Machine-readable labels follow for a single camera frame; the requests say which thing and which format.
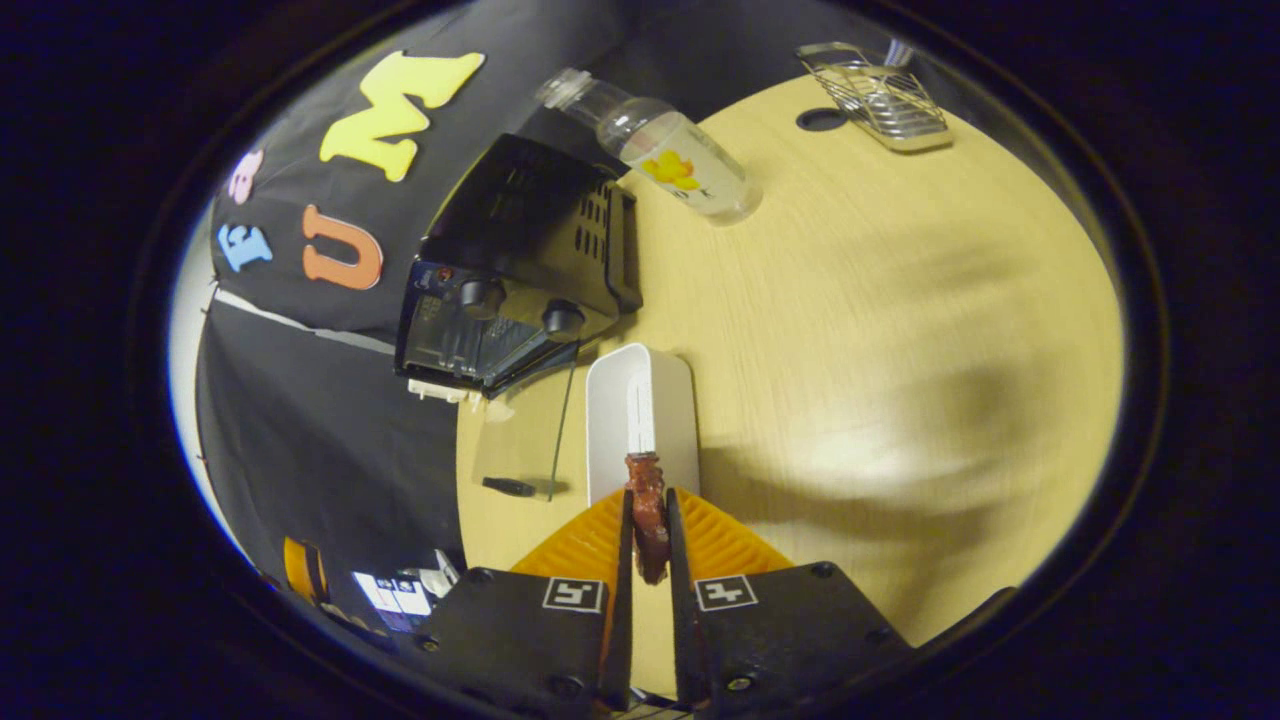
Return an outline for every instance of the white container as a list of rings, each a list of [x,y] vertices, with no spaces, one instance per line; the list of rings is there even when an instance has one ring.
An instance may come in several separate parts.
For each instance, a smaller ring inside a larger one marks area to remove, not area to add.
[[[628,452],[658,454],[667,487],[699,495],[694,378],[684,360],[640,343],[586,373],[586,502],[627,484]]]
[[[712,224],[736,223],[760,204],[760,187],[742,165],[662,100],[634,97],[573,68],[547,81],[538,99],[594,129],[600,147]]]

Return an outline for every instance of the wooden table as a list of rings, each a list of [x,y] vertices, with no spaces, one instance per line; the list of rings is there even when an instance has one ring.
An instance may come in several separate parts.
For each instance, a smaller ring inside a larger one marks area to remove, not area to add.
[[[831,560],[914,644],[1020,583],[1093,487],[1120,400],[1115,291],[1079,223],[992,140],[905,156],[861,129],[805,132],[796,78],[701,126],[764,188],[713,228],[636,177],[634,322],[567,370],[458,414],[467,562],[506,569],[586,506],[584,379],[643,342],[692,369],[703,496],[794,562]],[[632,683],[673,696],[669,587],[636,580]]]

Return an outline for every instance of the white plastic box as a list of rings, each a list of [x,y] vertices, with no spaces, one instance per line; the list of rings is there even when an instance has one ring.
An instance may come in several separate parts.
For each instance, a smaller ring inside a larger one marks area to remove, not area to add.
[[[640,343],[586,373],[586,501],[627,483],[628,452],[658,454],[667,487],[699,493],[694,379],[684,360]]]

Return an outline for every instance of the black appliance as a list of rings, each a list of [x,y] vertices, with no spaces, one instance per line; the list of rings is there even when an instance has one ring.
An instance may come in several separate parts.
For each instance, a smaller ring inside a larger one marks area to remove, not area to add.
[[[635,196],[612,176],[500,136],[422,240],[396,372],[493,397],[571,363],[582,342],[640,307],[634,243]]]

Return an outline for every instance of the wire basket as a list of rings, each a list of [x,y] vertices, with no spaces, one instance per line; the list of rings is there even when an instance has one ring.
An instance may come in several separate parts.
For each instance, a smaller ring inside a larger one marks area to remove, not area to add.
[[[845,115],[884,147],[914,152],[951,143],[942,109],[911,73],[873,65],[846,42],[803,45],[795,54]]]

